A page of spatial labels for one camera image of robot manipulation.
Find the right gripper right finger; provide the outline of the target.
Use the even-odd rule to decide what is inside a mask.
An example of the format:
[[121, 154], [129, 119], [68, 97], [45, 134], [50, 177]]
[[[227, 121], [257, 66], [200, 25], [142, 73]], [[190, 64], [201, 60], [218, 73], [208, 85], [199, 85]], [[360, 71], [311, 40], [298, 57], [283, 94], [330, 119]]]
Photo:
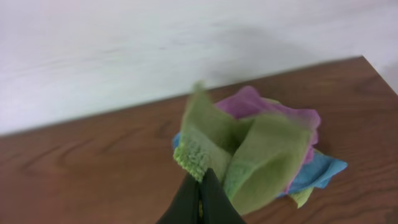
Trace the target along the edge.
[[213, 169], [209, 168], [200, 184], [204, 224], [246, 224], [226, 196]]

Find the green microfiber cloth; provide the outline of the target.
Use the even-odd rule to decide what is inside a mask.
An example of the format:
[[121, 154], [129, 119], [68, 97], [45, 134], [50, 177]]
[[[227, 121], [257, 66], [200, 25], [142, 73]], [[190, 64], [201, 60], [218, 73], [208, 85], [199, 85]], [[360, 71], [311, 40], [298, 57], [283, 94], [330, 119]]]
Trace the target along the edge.
[[320, 117], [245, 86], [217, 103], [200, 83], [182, 118], [174, 159], [195, 180], [213, 169], [235, 210], [254, 212], [286, 193], [310, 162]]

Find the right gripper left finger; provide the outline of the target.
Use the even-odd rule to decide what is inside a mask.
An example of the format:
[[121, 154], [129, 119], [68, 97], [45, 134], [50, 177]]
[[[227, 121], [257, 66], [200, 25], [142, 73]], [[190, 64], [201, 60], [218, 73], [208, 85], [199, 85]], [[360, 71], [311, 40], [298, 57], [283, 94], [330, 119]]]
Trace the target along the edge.
[[197, 224], [199, 184], [187, 174], [166, 212], [156, 224]]

